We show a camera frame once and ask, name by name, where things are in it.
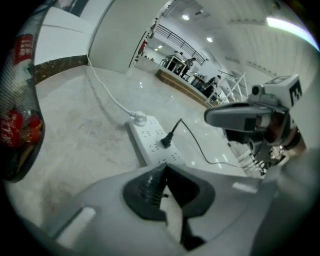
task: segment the white pillar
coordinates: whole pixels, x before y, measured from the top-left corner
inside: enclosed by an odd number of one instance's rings
[[[126,73],[147,36],[153,18],[168,0],[115,0],[92,42],[90,60],[97,68]]]

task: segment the ceiling light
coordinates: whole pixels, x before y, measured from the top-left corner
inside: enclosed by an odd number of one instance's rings
[[[268,17],[268,18],[266,18],[266,21],[268,22],[268,25],[270,27],[281,29],[281,30],[287,31],[289,33],[292,33],[292,34],[306,40],[309,44],[311,44],[314,48],[316,48],[319,51],[319,47],[318,47],[315,39],[312,37],[312,35],[308,31],[304,30],[303,28],[301,28],[297,25],[294,25],[290,22],[286,22],[284,20],[280,20],[277,18]]]

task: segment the white plug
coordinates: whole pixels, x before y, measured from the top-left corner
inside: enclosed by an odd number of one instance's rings
[[[145,126],[147,123],[147,116],[145,115],[145,113],[137,111],[135,112],[135,114],[136,115],[134,117],[134,124],[140,127]]]

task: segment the power strip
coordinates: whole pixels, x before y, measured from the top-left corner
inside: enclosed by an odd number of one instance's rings
[[[145,126],[137,126],[133,119],[129,126],[147,165],[186,164],[173,141],[168,148],[162,145],[160,140],[167,136],[167,133],[154,116],[147,116]]]

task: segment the dark baseboard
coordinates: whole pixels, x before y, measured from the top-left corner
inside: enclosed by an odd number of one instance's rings
[[[62,71],[72,69],[78,66],[87,65],[86,55],[58,58],[34,66],[35,84],[54,76]]]

